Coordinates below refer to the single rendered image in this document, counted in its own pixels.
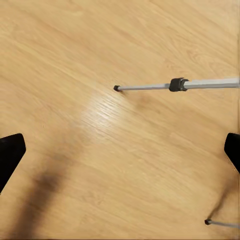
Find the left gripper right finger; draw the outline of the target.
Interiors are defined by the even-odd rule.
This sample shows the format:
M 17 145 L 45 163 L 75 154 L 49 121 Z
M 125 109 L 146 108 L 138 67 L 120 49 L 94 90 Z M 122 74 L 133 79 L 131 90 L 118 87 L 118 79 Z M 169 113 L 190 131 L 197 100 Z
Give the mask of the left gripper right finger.
M 240 173 L 240 135 L 229 133 L 227 135 L 224 151 Z

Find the camera tripod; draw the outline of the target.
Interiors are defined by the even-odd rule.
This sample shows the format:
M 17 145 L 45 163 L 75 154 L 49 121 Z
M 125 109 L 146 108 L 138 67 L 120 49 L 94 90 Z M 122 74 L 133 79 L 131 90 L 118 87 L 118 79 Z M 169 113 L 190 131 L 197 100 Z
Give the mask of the camera tripod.
M 209 80 L 195 80 L 189 81 L 183 77 L 173 78 L 171 83 L 163 84 L 147 84 L 147 85 L 131 85 L 131 86 L 120 86 L 116 85 L 114 90 L 127 91 L 127 90 L 166 90 L 169 89 L 171 92 L 184 91 L 188 89 L 222 89 L 222 88 L 240 88 L 240 77 L 238 78 L 224 78 L 224 79 L 209 79 Z M 213 221 L 211 219 L 205 220 L 206 225 L 219 225 L 230 228 L 240 229 L 240 224 L 227 223 L 220 221 Z

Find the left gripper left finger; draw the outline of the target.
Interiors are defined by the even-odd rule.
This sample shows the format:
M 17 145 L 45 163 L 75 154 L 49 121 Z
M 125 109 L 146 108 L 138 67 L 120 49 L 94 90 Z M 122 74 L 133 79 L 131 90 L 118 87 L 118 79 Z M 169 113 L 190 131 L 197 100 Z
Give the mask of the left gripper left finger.
M 21 133 L 0 138 L 0 193 L 26 152 Z

